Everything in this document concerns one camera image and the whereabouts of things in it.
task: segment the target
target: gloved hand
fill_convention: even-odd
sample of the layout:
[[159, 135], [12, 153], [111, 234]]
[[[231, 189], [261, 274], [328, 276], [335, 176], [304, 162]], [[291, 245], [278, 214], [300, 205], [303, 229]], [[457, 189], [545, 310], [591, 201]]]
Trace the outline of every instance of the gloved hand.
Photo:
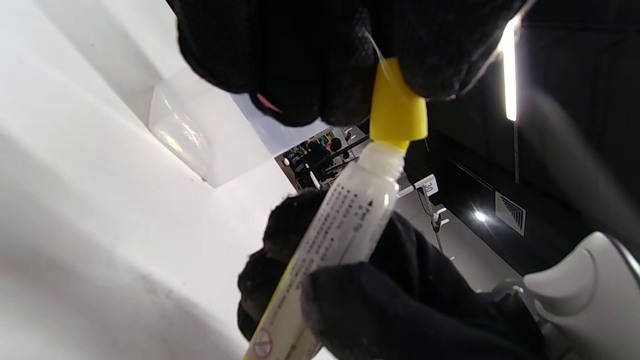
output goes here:
[[[264, 248], [238, 278], [238, 326], [247, 339], [324, 192], [284, 200]], [[303, 316], [316, 338], [347, 359], [543, 359], [543, 337], [517, 295], [472, 290], [452, 263], [394, 213], [369, 263], [321, 268], [303, 284]]]
[[482, 74], [533, 0], [168, 0], [180, 50], [205, 80], [249, 93], [287, 126], [368, 116], [378, 63], [397, 56], [416, 94], [447, 99]]

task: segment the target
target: white device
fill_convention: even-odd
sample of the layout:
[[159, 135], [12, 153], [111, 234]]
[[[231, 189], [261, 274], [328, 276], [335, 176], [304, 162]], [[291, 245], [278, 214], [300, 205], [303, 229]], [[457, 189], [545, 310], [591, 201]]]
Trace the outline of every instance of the white device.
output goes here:
[[524, 284], [582, 360], [640, 359], [640, 265], [618, 240], [592, 233]]

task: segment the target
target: warning label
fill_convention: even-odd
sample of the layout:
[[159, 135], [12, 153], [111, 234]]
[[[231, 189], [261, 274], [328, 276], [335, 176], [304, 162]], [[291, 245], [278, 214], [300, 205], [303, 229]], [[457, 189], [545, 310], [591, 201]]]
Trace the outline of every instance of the warning label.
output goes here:
[[273, 340], [267, 329], [262, 328], [258, 331], [253, 343], [253, 353], [259, 359], [266, 359], [271, 355], [271, 349], [273, 348]]

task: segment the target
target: ceiling light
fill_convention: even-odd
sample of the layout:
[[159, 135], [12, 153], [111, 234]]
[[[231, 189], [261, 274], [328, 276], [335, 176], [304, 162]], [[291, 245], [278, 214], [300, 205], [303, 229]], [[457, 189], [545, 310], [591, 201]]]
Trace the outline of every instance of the ceiling light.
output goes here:
[[476, 219], [478, 219], [478, 220], [480, 220], [482, 222], [486, 221], [486, 215], [481, 213], [480, 211], [476, 211], [475, 215], [476, 215]]
[[520, 22], [519, 17], [511, 19], [500, 40], [500, 50], [502, 51], [502, 64], [504, 67], [504, 106], [507, 119], [515, 121], [518, 115], [516, 107], [516, 50], [515, 31]]

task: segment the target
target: tube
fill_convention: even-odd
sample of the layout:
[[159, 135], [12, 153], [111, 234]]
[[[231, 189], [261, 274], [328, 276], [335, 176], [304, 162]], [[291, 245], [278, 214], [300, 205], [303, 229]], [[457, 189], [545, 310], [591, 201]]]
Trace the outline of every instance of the tube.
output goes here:
[[320, 348], [305, 327], [301, 283], [321, 266], [366, 261], [395, 207], [397, 179], [411, 140], [426, 132], [424, 99], [405, 85], [397, 60], [380, 63], [371, 138], [358, 163], [333, 184], [278, 284], [244, 360], [308, 360]]

